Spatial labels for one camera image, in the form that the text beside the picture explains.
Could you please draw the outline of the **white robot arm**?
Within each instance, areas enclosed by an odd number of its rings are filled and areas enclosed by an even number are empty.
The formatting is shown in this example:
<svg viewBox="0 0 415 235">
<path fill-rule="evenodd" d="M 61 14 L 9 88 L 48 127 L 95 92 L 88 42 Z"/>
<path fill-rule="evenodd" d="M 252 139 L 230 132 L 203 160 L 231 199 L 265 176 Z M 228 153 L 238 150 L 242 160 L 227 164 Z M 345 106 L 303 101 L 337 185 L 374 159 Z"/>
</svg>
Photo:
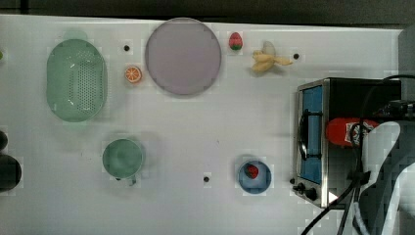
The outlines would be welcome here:
<svg viewBox="0 0 415 235">
<path fill-rule="evenodd" d="M 353 205 L 358 235 L 392 235 L 398 212 L 414 214 L 415 129 L 389 121 L 363 139 L 363 171 L 369 175 Z"/>
</svg>

